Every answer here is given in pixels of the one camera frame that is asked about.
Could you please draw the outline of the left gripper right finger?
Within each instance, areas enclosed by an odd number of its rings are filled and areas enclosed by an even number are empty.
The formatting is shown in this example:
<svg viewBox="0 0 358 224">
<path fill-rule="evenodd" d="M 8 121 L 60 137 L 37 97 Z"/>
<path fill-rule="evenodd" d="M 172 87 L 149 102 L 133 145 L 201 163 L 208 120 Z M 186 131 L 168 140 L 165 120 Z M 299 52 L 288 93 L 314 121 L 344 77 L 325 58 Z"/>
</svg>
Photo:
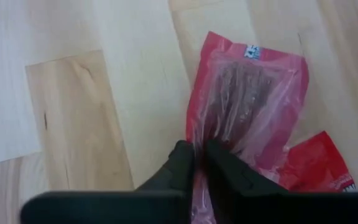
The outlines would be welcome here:
<svg viewBox="0 0 358 224">
<path fill-rule="evenodd" d="M 206 143 L 205 162 L 217 223 L 358 223 L 358 192 L 290 192 L 216 140 Z"/>
</svg>

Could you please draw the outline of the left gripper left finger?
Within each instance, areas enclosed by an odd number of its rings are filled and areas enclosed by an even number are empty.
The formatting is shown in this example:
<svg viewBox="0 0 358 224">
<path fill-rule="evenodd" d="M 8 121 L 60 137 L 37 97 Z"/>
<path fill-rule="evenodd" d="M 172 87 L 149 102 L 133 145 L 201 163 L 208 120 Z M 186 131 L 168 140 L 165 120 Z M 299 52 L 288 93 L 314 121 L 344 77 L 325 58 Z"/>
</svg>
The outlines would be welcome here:
<svg viewBox="0 0 358 224">
<path fill-rule="evenodd" d="M 159 170 L 130 191 L 49 191 L 20 211 L 23 224 L 190 223 L 195 152 L 181 140 Z"/>
</svg>

